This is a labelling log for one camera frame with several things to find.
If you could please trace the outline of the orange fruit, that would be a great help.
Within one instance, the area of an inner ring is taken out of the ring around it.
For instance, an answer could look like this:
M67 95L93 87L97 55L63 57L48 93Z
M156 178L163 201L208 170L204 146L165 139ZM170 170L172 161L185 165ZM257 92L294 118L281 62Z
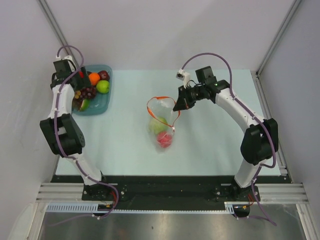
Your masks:
M98 73L96 72L92 72L88 75L88 78L89 78L89 81L90 81L90 84L92 86L96 86L98 84L98 82L100 81L101 77Z

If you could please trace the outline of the purple grape bunch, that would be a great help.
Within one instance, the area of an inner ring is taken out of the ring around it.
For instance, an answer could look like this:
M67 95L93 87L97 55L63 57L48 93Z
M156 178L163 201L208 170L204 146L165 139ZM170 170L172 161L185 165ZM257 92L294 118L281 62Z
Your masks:
M94 99L97 95L97 89L95 86L85 87L80 90L80 99Z

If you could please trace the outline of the clear zip top bag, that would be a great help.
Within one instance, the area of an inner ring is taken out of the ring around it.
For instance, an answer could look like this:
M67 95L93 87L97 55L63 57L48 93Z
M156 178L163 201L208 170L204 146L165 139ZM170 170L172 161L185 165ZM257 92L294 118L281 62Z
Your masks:
M147 131L158 153L168 150L176 132L175 123L181 112L173 111L176 101L169 96L154 96L146 103L148 113Z

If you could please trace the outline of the green apple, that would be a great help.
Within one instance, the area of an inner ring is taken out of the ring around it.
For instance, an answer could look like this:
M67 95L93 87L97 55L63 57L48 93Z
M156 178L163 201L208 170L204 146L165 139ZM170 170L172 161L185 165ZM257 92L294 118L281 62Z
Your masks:
M110 82L107 80L100 80L96 85L96 89L101 94L107 94L110 91Z

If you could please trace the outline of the green cabbage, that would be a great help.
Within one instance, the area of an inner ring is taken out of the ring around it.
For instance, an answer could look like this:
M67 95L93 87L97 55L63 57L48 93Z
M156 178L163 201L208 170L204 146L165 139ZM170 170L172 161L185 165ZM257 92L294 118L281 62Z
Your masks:
M167 124L168 122L164 117L159 117L158 119L151 118L148 124L148 129L151 133L158 135L168 129Z

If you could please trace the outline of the red apple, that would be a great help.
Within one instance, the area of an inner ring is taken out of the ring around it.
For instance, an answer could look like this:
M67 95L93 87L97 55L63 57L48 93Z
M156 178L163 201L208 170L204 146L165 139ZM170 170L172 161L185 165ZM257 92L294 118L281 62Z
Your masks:
M161 148L168 148L173 141L173 136L167 131L162 131L156 136L156 141Z

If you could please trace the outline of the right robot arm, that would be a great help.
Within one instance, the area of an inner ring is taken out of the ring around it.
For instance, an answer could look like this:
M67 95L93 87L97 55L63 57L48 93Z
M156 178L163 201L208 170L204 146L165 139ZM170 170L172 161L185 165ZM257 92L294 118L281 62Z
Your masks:
M273 119L257 116L232 93L226 80L217 80L210 66L196 70L198 83L190 86L190 74L180 69L176 78L183 82L178 88L174 112L191 109L197 101L207 99L218 105L238 124L244 133L240 146L243 161L234 176L231 196L242 201L249 194L248 187L255 181L259 168L279 149L278 124Z

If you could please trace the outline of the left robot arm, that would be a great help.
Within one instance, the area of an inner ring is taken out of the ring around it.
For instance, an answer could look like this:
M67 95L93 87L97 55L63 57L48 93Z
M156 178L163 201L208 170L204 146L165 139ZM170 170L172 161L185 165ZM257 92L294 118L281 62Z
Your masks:
M40 129L53 154L70 161L83 179L83 201L106 201L111 188L102 181L102 172L95 167L85 153L85 136L72 116L72 111L84 112L97 97L97 89L90 81L85 67L77 69L68 55L53 63L51 77L53 93L49 116L41 120Z

